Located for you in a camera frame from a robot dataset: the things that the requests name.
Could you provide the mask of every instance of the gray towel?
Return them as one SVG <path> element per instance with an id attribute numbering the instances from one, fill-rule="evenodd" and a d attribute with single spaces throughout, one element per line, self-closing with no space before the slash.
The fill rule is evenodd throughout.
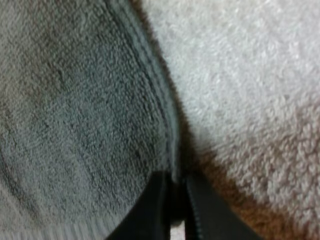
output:
<path id="1" fill-rule="evenodd" d="M 0 239 L 106 237 L 179 136 L 128 1 L 0 1 Z"/>

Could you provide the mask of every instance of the black plastic object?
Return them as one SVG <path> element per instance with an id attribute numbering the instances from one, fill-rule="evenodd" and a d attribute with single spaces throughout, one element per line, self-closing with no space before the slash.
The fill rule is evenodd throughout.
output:
<path id="1" fill-rule="evenodd" d="M 136 205 L 107 240 L 169 240 L 171 224 L 182 220 L 186 240 L 261 240 L 203 174 L 190 174 L 178 186 L 164 172 L 152 174 Z"/>
<path id="2" fill-rule="evenodd" d="M 261 240 L 214 191 L 204 175 L 186 178 L 189 207 L 186 209 L 187 240 Z"/>
<path id="3" fill-rule="evenodd" d="M 155 172 L 133 209 L 107 240 L 170 239 L 170 176 Z"/>

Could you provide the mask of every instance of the white fabric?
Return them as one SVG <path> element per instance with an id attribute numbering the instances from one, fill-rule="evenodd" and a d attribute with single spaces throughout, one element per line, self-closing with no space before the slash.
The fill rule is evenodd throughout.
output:
<path id="1" fill-rule="evenodd" d="M 218 192 L 266 239 L 320 239 L 320 1 L 141 2 Z"/>

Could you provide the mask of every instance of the gray fabric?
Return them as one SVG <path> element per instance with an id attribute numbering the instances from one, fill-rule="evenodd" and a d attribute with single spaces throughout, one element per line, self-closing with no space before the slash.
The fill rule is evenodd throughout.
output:
<path id="1" fill-rule="evenodd" d="M 152 171 L 179 178 L 141 25 L 125 0 L 92 2 L 0 1 L 0 239 L 99 239 Z"/>

